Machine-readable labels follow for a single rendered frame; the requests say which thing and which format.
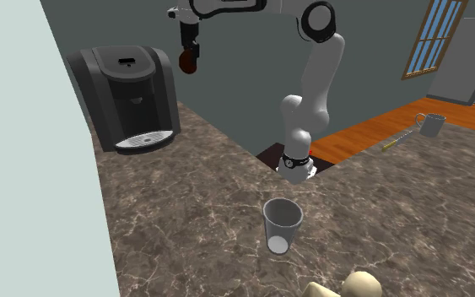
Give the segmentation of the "dark red round object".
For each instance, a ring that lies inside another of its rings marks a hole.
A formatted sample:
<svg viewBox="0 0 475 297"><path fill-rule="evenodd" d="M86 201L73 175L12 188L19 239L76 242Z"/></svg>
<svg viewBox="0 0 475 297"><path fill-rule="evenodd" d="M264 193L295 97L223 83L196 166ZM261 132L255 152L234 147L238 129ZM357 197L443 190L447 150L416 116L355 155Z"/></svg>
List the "dark red round object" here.
<svg viewBox="0 0 475 297"><path fill-rule="evenodd" d="M197 52L194 49L184 49L179 56L179 68L183 73L194 74L197 71Z"/></svg>

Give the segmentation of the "black coffee machine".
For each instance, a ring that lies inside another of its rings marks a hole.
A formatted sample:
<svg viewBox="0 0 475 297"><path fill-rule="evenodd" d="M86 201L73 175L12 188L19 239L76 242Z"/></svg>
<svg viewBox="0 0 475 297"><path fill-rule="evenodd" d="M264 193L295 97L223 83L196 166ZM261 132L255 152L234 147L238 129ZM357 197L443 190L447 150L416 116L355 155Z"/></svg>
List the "black coffee machine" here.
<svg viewBox="0 0 475 297"><path fill-rule="evenodd" d="M172 66L160 49L97 46L67 62L103 151L154 151L181 132Z"/></svg>

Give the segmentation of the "dark robot stand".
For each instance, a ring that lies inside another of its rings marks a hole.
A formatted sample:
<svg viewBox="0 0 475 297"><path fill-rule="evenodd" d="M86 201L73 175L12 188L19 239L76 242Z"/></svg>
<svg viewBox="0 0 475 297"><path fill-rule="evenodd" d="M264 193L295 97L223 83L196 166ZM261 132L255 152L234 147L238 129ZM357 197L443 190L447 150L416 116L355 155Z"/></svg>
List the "dark robot stand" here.
<svg viewBox="0 0 475 297"><path fill-rule="evenodd" d="M276 171L278 168L278 161L282 156L283 149L283 144L275 143L263 150L256 157L269 168ZM316 174L319 174L335 165L332 162L319 158L317 155L315 155L315 152L316 151L314 149L310 150L310 158L313 160L313 165L316 167Z"/></svg>

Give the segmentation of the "grey cup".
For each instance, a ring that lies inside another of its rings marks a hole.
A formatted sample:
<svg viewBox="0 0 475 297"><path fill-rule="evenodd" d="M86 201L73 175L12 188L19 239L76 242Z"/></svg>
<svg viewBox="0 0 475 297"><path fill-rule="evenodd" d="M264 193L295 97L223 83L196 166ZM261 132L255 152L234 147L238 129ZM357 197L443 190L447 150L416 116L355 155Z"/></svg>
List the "grey cup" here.
<svg viewBox="0 0 475 297"><path fill-rule="evenodd" d="M287 198L275 197L264 203L262 216L268 250L286 254L304 218L302 208Z"/></svg>

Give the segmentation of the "brown-framed window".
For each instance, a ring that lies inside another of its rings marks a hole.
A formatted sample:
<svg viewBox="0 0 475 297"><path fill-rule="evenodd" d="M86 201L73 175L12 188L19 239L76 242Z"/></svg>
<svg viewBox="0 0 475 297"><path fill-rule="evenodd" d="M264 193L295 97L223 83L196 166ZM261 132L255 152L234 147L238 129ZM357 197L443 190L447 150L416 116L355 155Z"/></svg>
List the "brown-framed window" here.
<svg viewBox="0 0 475 297"><path fill-rule="evenodd" d="M402 80L438 70L469 0L429 0Z"/></svg>

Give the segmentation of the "grey refrigerator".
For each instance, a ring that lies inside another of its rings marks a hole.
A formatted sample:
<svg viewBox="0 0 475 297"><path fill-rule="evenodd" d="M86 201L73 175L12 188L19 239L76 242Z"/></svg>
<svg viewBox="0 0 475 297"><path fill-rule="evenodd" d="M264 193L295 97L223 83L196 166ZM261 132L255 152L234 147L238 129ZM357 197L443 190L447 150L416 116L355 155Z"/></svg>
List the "grey refrigerator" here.
<svg viewBox="0 0 475 297"><path fill-rule="evenodd" d="M460 21L426 96L459 105L475 104L475 18Z"/></svg>

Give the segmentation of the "beige rounded figure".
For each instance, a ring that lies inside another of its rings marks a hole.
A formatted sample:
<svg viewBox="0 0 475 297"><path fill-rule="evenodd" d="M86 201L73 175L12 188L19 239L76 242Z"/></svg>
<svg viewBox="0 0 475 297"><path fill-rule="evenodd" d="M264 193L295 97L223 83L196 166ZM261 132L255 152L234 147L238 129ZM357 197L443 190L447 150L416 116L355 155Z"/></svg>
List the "beige rounded figure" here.
<svg viewBox="0 0 475 297"><path fill-rule="evenodd" d="M316 282L309 282L301 297L382 297L382 287L370 273L357 271L349 274L342 282L340 293Z"/></svg>

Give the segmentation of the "yellow-handled knife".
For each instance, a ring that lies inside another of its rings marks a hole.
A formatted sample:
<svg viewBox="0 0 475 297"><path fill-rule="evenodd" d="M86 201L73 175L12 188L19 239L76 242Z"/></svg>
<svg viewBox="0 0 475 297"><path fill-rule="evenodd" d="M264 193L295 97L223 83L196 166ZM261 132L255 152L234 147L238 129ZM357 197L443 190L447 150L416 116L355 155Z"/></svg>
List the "yellow-handled knife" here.
<svg viewBox="0 0 475 297"><path fill-rule="evenodd" d="M401 143L404 143L405 141L408 140L408 138L413 134L413 131L408 131L406 132L405 134L403 134L401 137L393 140L392 142L384 145L381 149L382 152L386 152L389 148L393 147L393 146L398 146L400 145Z"/></svg>

